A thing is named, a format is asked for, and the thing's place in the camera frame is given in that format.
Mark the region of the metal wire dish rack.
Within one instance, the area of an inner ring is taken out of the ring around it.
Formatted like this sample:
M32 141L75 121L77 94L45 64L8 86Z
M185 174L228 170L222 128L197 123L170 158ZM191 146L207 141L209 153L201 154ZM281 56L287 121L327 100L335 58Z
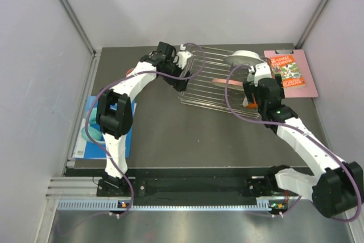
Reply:
M187 89L179 94L179 100L183 104L199 106L203 108L230 112L225 100L225 84L213 83L214 80L226 80L233 65L224 62L224 57L233 52L201 46L205 53L205 65L202 71L193 79L189 80ZM192 58L188 61L186 69L192 74L198 72L204 62L203 53L197 47L191 47ZM244 82L249 72L246 68L236 70L230 81ZM241 116L258 119L260 115L256 107L243 106L245 94L241 87L230 86L227 89L228 100L231 108Z

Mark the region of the pink plastic cup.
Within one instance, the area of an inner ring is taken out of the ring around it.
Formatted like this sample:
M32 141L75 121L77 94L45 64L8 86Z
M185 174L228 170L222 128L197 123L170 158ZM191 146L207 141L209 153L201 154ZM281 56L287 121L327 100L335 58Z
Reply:
M126 72L126 76L128 76L129 74L131 74L133 72L134 68L130 68L127 72Z

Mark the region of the white and orange bowl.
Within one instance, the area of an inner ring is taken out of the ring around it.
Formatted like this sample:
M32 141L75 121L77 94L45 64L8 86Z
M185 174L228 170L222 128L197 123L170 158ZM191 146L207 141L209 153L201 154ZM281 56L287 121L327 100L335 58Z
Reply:
M245 97L243 99L242 106L244 108L248 108L248 109L257 109L258 108L258 105L257 105L256 101L249 102L248 99L247 99L247 97Z

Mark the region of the pink and cream plate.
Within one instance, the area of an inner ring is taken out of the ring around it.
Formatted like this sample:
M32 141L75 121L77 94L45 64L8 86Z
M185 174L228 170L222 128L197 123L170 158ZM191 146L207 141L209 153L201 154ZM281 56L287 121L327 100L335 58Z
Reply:
M243 82L227 79L213 79L211 84L217 87L228 87L230 89L243 90Z

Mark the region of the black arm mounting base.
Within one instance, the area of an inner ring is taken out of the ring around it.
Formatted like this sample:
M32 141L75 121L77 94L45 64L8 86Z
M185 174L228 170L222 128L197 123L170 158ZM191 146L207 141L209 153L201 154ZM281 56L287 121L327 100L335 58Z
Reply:
M283 202L295 193L274 190L264 176L268 167L202 167L202 168L131 168L129 181L114 188L102 181L103 171L97 169L66 170L65 176L92 177L100 184L98 197L130 197L139 206L203 206L255 205L263 196L276 196Z

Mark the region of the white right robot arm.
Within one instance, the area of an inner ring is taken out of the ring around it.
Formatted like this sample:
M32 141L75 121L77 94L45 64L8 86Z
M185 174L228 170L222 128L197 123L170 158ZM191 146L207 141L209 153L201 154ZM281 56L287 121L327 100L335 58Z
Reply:
M265 181L266 190L278 195L284 190L310 200L326 218L363 204L363 169L333 154L303 124L289 106L282 103L284 90L280 75L272 76L266 63L248 67L243 83L245 103L257 103L261 124L285 141L310 168L306 175L290 167L277 167Z

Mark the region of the white speckled plate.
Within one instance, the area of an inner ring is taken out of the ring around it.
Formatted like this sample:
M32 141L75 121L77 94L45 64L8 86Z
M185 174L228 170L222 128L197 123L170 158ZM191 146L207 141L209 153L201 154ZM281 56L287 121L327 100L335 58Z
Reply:
M260 58L260 56L252 51L247 50L239 50L235 51L233 54L229 56L225 56L223 61L232 66L238 65L248 65L255 66L259 63L264 63L264 61Z

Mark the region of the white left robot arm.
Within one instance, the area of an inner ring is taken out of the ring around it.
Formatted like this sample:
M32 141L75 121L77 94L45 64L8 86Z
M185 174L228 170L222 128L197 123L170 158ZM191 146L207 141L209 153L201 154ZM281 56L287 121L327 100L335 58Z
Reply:
M182 80L181 74L190 57L192 54L185 45L177 51L174 46L160 42L156 50L141 57L129 79L108 88L98 99L96 123L110 154L102 178L116 195L124 195L129 189L129 182L123 175L128 169L126 136L133 125L132 102L146 85L157 78L159 72L176 91L185 91L188 80Z

